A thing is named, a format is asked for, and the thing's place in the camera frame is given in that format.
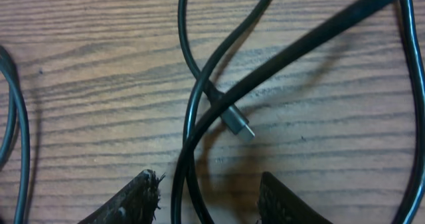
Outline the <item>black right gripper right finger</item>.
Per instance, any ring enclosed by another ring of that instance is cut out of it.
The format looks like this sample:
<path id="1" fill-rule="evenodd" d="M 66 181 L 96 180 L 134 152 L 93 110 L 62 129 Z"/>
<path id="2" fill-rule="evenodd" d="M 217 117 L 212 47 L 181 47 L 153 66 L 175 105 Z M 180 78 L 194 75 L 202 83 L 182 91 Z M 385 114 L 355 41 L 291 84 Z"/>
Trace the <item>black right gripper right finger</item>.
<path id="1" fill-rule="evenodd" d="M 257 206 L 262 224 L 331 224 L 268 171 L 262 174 Z"/>

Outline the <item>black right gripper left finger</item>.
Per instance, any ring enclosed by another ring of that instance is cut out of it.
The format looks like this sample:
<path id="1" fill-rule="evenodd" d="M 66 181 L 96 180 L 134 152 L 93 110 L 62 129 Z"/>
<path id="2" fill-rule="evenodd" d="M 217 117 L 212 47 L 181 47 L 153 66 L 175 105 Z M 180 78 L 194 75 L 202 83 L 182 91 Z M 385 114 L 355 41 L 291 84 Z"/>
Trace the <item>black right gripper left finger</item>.
<path id="1" fill-rule="evenodd" d="M 165 176 L 145 169 L 78 224 L 152 224 L 159 209 L 159 184 Z"/>

